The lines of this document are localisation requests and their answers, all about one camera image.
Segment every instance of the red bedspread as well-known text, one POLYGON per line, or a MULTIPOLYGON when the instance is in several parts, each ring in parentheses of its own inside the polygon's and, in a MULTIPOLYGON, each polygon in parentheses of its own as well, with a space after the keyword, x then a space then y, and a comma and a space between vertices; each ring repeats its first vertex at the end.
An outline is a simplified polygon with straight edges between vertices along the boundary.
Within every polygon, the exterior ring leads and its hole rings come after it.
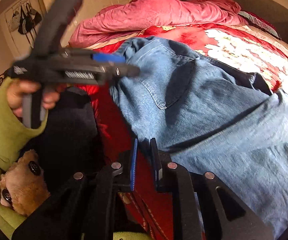
MULTIPOLYGON (((139 34, 152 35, 188 44, 244 72, 257 71, 273 90, 282 87, 288 93, 288 46, 255 28, 216 24, 152 26, 139 34)), ((96 50, 114 52, 123 42, 120 38, 96 50)), ((110 97, 108 86, 80 87, 91 97, 104 153, 109 161, 115 161, 118 153, 131 148, 127 125, 110 97)), ((171 196, 156 193, 150 166, 140 152, 136 175, 135 191, 121 196, 125 207, 154 239, 173 239, 171 196)))
POLYGON ((239 12, 240 6, 233 0, 132 0, 126 5, 105 8, 95 17, 82 21, 69 44, 86 48, 154 25, 247 24, 239 12))

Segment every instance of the person's arm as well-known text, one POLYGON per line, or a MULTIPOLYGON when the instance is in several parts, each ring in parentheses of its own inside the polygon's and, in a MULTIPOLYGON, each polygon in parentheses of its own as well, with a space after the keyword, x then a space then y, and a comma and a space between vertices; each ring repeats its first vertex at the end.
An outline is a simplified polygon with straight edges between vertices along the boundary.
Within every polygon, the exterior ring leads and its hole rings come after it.
MULTIPOLYGON (((0 168, 7 171, 19 157, 19 150, 33 137, 43 132, 46 119, 38 129, 26 128, 17 118, 21 116, 21 100, 24 93, 35 92, 39 84, 5 79, 0 88, 0 168)), ((57 92, 52 92, 43 105, 47 109, 55 106, 59 99, 57 92)))

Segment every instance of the green sleeve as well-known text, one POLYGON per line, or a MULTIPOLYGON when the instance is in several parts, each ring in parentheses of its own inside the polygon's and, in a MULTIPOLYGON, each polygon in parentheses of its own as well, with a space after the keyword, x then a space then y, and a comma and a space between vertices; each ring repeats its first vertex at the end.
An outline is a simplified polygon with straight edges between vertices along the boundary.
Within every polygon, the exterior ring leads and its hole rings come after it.
POLYGON ((7 171, 19 157, 19 150, 33 137, 41 134, 46 126, 46 119, 38 129, 26 128, 8 106, 6 92, 12 83, 5 79, 0 88, 0 168, 7 171))

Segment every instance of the stuffed animal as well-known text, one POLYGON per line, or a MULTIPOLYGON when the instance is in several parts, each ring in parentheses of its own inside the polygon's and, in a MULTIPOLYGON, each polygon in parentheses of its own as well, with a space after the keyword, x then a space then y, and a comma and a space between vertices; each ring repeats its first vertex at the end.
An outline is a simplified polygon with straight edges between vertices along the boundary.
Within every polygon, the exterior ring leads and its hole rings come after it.
POLYGON ((50 196, 34 150, 24 153, 1 175, 0 188, 1 204, 26 217, 50 196))

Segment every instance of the blue denim jeans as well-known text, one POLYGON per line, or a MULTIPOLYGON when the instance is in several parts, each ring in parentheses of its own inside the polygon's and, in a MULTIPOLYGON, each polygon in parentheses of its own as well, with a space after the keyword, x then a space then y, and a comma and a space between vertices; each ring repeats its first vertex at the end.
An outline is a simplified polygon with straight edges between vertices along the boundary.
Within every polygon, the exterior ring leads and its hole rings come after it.
POLYGON ((155 137, 189 171, 214 172, 280 236, 288 226, 288 95, 171 40, 133 38, 116 54, 141 69, 110 91, 143 153, 155 137))

